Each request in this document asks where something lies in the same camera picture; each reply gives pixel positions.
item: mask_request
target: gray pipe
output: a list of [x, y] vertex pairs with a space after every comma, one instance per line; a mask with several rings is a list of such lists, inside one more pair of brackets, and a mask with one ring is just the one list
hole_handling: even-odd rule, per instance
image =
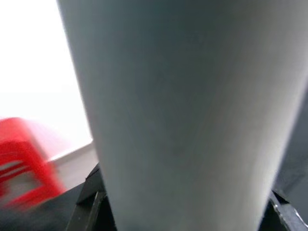
[[308, 74], [308, 1], [59, 0], [119, 231], [255, 231]]

